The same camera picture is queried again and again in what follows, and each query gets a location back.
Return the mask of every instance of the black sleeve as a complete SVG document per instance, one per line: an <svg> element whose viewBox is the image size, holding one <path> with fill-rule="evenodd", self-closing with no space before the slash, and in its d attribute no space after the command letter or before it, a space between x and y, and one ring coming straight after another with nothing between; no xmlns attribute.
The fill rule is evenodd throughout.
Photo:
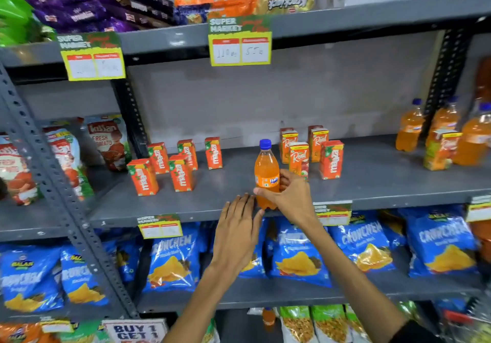
<svg viewBox="0 0 491 343"><path fill-rule="evenodd" d="M443 343L417 322L410 320L399 330L389 343Z"/></svg>

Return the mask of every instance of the hand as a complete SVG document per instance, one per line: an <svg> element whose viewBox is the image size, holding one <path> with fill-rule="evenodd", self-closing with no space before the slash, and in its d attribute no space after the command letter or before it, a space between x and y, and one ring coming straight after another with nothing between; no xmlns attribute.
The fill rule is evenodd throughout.
<svg viewBox="0 0 491 343"><path fill-rule="evenodd" d="M321 225L312 205L309 183L303 177L288 170L281 169L279 174L281 193L264 188L254 188L254 193L277 205L281 213L303 231Z"/></svg>
<svg viewBox="0 0 491 343"><path fill-rule="evenodd" d="M254 196L246 193L227 202L221 211L210 265L229 276L230 282L249 264L257 245L264 210L259 210L253 220L253 209Z"/></svg>

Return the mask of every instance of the blue bottle cap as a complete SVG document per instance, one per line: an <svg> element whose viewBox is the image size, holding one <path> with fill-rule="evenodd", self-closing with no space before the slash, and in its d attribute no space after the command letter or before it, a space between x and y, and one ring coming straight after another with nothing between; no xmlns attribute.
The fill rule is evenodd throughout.
<svg viewBox="0 0 491 343"><path fill-rule="evenodd" d="M481 104L479 104L479 110L481 112L491 111L491 102L482 102Z"/></svg>
<svg viewBox="0 0 491 343"><path fill-rule="evenodd" d="M271 149L271 140L269 139L261 139L259 142L259 148L263 151L267 151L268 149Z"/></svg>

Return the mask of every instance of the shelf upright post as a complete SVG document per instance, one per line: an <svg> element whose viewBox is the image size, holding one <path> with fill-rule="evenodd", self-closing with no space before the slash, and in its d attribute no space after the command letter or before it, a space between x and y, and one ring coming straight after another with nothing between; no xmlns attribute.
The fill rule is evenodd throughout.
<svg viewBox="0 0 491 343"><path fill-rule="evenodd" d="M27 104L17 93L1 62L0 117L5 121L11 141L25 158L53 215L66 229L67 237L80 252L108 298L113 311L108 317L138 318L138 311L121 282L113 260L105 252L99 237L91 228L85 217L85 208L75 196L46 136L38 127Z"/></svg>
<svg viewBox="0 0 491 343"><path fill-rule="evenodd" d="M149 138L143 125L140 110L138 109L128 68L126 68L126 78L112 79L111 85L113 86L114 96L121 110L121 115L126 123L128 140L133 145L137 158L148 158L147 145L149 144Z"/></svg>
<svg viewBox="0 0 491 343"><path fill-rule="evenodd" d="M444 32L424 108L424 135L428 134L435 112L444 106L447 98L453 96L457 90L473 35L474 29L471 25Z"/></svg>

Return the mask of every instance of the orange soda bottle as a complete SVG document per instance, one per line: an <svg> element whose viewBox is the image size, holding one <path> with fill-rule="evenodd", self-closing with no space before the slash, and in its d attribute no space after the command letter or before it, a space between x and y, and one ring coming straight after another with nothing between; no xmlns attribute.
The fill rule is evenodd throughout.
<svg viewBox="0 0 491 343"><path fill-rule="evenodd" d="M276 315L272 308L264 307L263 308L263 323L264 328L267 332L271 332L274 330L274 322L276 321Z"/></svg>
<svg viewBox="0 0 491 343"><path fill-rule="evenodd" d="M447 105L437 110L437 112L434 114L430 132L426 138L426 147L430 145L430 139L433 135L433 131L438 129L455 130L457 127L457 123L460 120L460 114L457 112L457 108L455 107L458 98L458 96L451 96L448 98Z"/></svg>
<svg viewBox="0 0 491 343"><path fill-rule="evenodd" d="M271 140L262 139L259 142L261 153L257 157L254 166L256 186L273 192L279 192L279 165L271 151ZM264 197L256 196L257 204L263 210L276 209L276 205Z"/></svg>
<svg viewBox="0 0 491 343"><path fill-rule="evenodd" d="M421 112L421 99L412 101L412 109L401 118L401 127L397 134L396 149L398 151L412 152L418 145L418 137L423 128L425 118Z"/></svg>
<svg viewBox="0 0 491 343"><path fill-rule="evenodd" d="M457 143L453 161L462 166L479 165L488 152L487 142L491 137L491 103L479 104L477 116L467 121Z"/></svg>

